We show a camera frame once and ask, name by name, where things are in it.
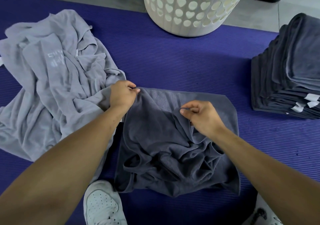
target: dark gray towel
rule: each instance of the dark gray towel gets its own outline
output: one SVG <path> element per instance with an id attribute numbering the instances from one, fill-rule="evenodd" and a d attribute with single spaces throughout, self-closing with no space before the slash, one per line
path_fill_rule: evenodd
<path id="1" fill-rule="evenodd" d="M 74 10 L 6 29 L 0 55 L 22 89 L 0 107 L 1 149 L 35 161 L 109 108 L 110 85 L 126 77 L 90 29 Z"/>
<path id="2" fill-rule="evenodd" d="M 179 112 L 194 99 L 210 101 L 226 127 L 238 135 L 237 112 L 224 95 L 141 88 L 124 118 L 117 191 L 151 189 L 171 197 L 203 188 L 239 193 L 236 167 Z"/>
<path id="3" fill-rule="evenodd" d="M 251 61 L 254 110 L 320 118 L 320 20 L 300 13 Z"/>

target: purple mat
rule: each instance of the purple mat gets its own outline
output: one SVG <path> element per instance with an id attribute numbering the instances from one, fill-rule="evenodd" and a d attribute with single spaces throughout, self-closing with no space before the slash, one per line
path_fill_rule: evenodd
<path id="1" fill-rule="evenodd" d="M 250 59 L 275 33 L 221 26 L 202 37 L 182 38 L 158 26 L 146 13 L 57 0 L 0 0 L 0 39 L 21 21 L 39 21 L 62 9 L 76 10 L 93 26 L 117 66 L 138 86 L 225 94 L 238 111 L 240 136 L 283 163 L 320 181 L 319 121 L 300 120 L 250 107 Z M 0 67 L 0 106 L 21 87 Z M 121 127 L 101 178 L 112 180 Z M 30 162 L 0 150 L 0 194 Z M 241 224 L 254 208 L 256 192 L 242 177 L 241 195 L 202 190 L 170 198 L 149 190 L 121 194 L 129 224 Z M 85 224 L 82 203 L 68 224 Z"/>

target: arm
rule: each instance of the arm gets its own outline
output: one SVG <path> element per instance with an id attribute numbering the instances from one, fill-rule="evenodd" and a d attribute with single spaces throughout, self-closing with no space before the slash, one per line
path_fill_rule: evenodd
<path id="1" fill-rule="evenodd" d="M 118 81 L 110 108 L 28 167 L 0 196 L 3 224 L 64 224 L 79 203 L 121 118 L 139 89 Z"/>
<path id="2" fill-rule="evenodd" d="M 221 121 L 210 102 L 191 101 L 181 114 L 215 142 L 250 180 L 283 224 L 320 224 L 320 184 L 242 140 Z"/>

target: finger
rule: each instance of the finger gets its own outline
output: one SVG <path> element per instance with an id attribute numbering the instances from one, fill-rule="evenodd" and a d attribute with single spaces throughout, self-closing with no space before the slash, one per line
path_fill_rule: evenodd
<path id="1" fill-rule="evenodd" d="M 192 100 L 188 103 L 185 103 L 183 106 L 181 106 L 181 108 L 192 108 L 192 107 L 197 107 L 197 108 L 200 108 L 201 106 L 201 101 L 199 100 Z"/>
<path id="2" fill-rule="evenodd" d="M 125 80 L 124 81 L 125 85 L 130 87 L 130 88 L 135 88 L 137 87 L 133 82 L 129 81 L 129 80 Z"/>
<path id="3" fill-rule="evenodd" d="M 193 113 L 190 110 L 186 110 L 186 109 L 181 109 L 180 114 L 182 114 L 185 118 L 187 118 L 189 120 L 191 120 L 191 118 L 195 115 L 195 113 Z"/>
<path id="4" fill-rule="evenodd" d="M 192 111 L 193 113 L 199 113 L 198 107 L 191 107 L 191 108 L 189 108 L 189 110 Z"/>
<path id="5" fill-rule="evenodd" d="M 131 91 L 135 92 L 136 94 L 138 94 L 140 92 L 140 89 L 131 89 Z"/>

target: white laundry basket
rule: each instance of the white laundry basket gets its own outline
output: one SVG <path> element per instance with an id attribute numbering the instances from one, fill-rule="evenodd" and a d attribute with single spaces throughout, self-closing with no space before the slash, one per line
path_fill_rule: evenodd
<path id="1" fill-rule="evenodd" d="M 217 29 L 239 0 L 144 0 L 151 19 L 162 29 L 194 37 Z"/>

